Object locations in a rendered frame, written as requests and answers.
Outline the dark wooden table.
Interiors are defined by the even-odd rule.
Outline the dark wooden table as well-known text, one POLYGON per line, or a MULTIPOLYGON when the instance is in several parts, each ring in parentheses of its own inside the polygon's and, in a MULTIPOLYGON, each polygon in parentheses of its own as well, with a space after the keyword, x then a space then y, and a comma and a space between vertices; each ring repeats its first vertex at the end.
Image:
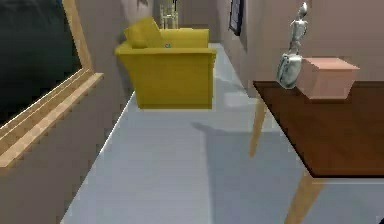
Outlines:
POLYGON ((284 224, 304 218, 332 180, 384 179, 384 81, 357 81, 346 99, 307 98, 274 81, 255 81, 256 106, 249 154, 254 155, 270 111, 305 166, 284 224))

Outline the wooden framed window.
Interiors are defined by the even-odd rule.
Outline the wooden framed window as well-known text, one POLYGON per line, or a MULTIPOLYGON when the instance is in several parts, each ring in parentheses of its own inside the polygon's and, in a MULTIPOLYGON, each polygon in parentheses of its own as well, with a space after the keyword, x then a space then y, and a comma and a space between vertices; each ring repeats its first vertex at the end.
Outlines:
POLYGON ((0 170, 20 160, 102 78, 76 0, 0 0, 0 170))

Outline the dark framed picture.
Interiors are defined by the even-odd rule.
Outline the dark framed picture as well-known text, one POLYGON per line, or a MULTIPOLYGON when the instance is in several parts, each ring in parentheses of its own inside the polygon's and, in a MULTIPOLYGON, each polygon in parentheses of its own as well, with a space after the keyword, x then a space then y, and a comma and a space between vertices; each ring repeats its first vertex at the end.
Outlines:
POLYGON ((235 36, 239 36, 241 34, 244 1, 245 0, 231 0, 229 29, 233 31, 235 36))

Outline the yellow cushion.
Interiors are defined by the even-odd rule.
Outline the yellow cushion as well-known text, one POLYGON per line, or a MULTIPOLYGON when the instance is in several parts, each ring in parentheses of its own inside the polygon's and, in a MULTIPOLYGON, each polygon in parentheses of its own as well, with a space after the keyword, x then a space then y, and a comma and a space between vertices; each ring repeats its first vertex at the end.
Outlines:
POLYGON ((163 48, 165 41, 152 17, 145 17, 124 30, 128 44, 132 48, 163 48))

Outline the pink box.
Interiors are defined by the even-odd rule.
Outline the pink box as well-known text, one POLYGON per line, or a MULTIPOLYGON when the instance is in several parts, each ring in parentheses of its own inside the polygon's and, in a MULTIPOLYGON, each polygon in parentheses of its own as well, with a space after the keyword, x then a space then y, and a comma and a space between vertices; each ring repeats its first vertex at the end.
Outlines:
POLYGON ((340 58, 304 58, 296 87, 311 100, 346 99, 359 70, 340 58))

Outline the pale wooden chair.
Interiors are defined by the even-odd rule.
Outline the pale wooden chair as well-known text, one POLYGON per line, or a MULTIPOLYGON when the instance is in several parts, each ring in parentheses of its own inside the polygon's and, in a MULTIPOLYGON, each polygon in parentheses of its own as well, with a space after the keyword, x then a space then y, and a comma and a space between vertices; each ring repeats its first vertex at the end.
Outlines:
POLYGON ((160 1, 160 22, 163 29, 178 28, 177 0, 160 1))

